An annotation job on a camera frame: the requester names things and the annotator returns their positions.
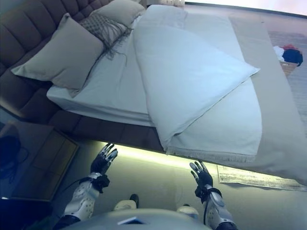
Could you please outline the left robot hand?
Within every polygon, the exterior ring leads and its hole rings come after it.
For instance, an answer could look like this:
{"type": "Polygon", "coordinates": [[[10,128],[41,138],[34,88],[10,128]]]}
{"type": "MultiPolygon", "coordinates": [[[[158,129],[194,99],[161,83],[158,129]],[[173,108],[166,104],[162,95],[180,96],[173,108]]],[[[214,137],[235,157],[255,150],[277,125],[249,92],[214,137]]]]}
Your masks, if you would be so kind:
{"type": "Polygon", "coordinates": [[[115,144],[107,143],[93,160],[90,167],[90,173],[105,174],[117,155],[118,150],[115,148],[115,144]]]}

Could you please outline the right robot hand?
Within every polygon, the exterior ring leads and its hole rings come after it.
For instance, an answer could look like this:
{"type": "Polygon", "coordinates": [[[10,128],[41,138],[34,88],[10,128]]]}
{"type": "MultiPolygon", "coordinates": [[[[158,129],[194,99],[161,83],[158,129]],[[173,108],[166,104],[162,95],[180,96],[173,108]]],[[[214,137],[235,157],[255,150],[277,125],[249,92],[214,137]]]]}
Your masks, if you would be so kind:
{"type": "Polygon", "coordinates": [[[189,166],[191,168],[190,172],[199,187],[213,187],[213,178],[203,162],[190,162],[189,166]]]}

